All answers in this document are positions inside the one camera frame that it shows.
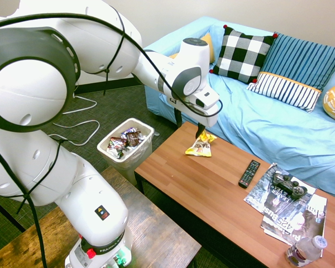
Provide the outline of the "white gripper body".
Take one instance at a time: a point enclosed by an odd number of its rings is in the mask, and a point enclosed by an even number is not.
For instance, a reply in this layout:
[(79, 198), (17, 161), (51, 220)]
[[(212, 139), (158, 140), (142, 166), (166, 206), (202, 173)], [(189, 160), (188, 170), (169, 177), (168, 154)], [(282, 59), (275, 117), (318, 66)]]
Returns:
[(167, 102), (174, 108), (206, 127), (212, 127), (217, 123), (217, 114), (219, 113), (218, 101), (219, 97), (200, 98), (196, 95), (186, 97), (184, 100), (167, 98)]

